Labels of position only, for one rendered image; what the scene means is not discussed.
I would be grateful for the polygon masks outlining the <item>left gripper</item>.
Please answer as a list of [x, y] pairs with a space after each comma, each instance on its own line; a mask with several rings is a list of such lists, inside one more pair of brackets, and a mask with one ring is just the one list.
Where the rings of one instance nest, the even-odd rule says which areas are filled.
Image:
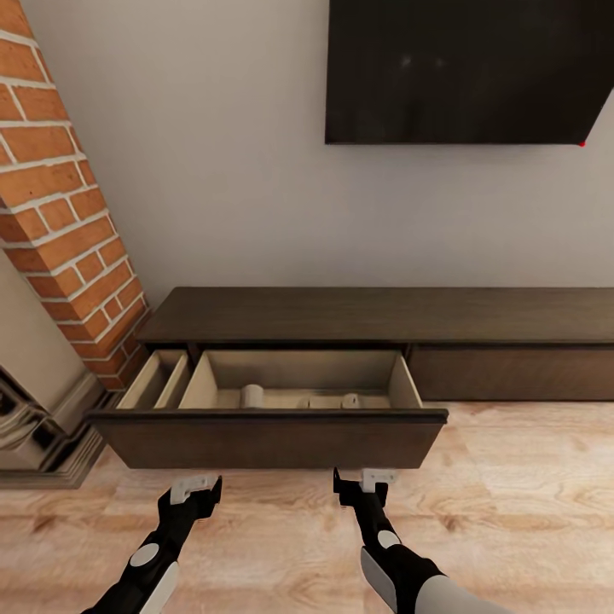
[[223, 478], [218, 477], [212, 488], [190, 491], [190, 497], [183, 504], [171, 505], [171, 494], [166, 491], [159, 499], [160, 523], [167, 519], [180, 520], [191, 531], [194, 522], [199, 518], [209, 518], [221, 497]]

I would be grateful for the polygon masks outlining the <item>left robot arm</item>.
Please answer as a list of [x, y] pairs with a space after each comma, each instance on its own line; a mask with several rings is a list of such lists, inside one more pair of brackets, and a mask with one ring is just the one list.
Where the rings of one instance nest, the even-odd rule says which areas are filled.
[[196, 520], [211, 517], [222, 484], [212, 472], [173, 480], [158, 499], [158, 529], [130, 557], [119, 583], [80, 614], [160, 614], [177, 585], [182, 545]]

